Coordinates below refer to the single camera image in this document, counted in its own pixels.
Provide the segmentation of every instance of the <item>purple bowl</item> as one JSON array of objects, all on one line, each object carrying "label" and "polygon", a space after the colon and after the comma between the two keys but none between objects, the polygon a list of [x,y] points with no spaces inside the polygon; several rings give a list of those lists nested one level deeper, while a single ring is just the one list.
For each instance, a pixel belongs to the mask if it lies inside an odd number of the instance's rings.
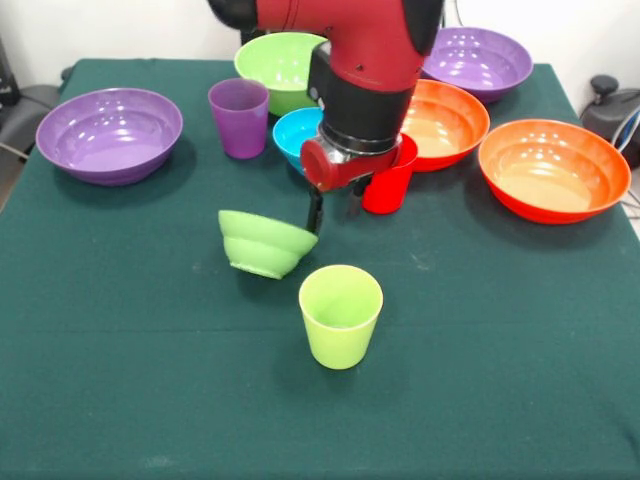
[{"label": "purple bowl", "polygon": [[47,160],[79,180],[128,185],[165,162],[182,125],[180,110],[162,95],[110,88],[56,107],[40,123],[36,144]]},{"label": "purple bowl", "polygon": [[491,103],[524,82],[533,71],[533,61],[522,45],[506,35],[481,28],[450,27],[438,32],[422,70],[429,78]]}]

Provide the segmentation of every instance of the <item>red bowl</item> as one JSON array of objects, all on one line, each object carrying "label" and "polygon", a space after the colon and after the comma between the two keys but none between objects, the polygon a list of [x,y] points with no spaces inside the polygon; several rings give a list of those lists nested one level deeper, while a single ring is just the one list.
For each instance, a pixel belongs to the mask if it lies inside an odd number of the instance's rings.
[{"label": "red bowl", "polygon": [[489,131],[489,113],[470,93],[434,80],[418,80],[402,132],[418,145],[414,172],[450,167]]},{"label": "red bowl", "polygon": [[478,151],[494,195],[527,220],[567,224],[615,205],[631,186],[624,157],[584,128],[519,120],[493,130]]}]

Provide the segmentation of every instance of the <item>blue bowl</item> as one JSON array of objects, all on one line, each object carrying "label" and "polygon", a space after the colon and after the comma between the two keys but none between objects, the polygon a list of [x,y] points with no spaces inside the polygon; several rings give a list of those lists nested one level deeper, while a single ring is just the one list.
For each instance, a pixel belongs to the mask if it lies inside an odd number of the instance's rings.
[{"label": "blue bowl", "polygon": [[301,175],[304,175],[300,164],[302,144],[318,134],[318,125],[321,121],[320,108],[301,108],[287,113],[273,127],[274,142],[287,157],[291,166]]}]

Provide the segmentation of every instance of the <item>red cup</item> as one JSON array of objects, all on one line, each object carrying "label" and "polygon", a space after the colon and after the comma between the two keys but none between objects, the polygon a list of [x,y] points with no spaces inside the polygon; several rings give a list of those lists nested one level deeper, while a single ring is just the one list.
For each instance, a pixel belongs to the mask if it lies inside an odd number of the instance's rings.
[{"label": "red cup", "polygon": [[398,162],[389,170],[376,173],[364,192],[362,208],[369,213],[384,215],[400,210],[407,194],[413,162],[418,156],[418,146],[413,139],[402,135]]}]

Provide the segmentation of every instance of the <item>white wall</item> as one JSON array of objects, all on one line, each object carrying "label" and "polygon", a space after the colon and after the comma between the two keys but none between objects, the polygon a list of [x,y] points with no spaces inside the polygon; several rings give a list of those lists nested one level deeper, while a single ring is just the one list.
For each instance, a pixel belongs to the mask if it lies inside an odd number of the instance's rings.
[{"label": "white wall", "polygon": [[0,36],[21,86],[57,84],[82,57],[231,59],[240,46],[205,0],[0,0]]},{"label": "white wall", "polygon": [[[640,87],[640,0],[458,3],[465,25],[499,30],[553,64],[576,109],[596,73]],[[228,59],[239,46],[205,0],[0,0],[0,35],[23,86],[57,83],[81,57]]]},{"label": "white wall", "polygon": [[535,62],[551,63],[578,111],[598,73],[640,88],[640,0],[458,0],[458,7],[464,25],[498,30]]}]

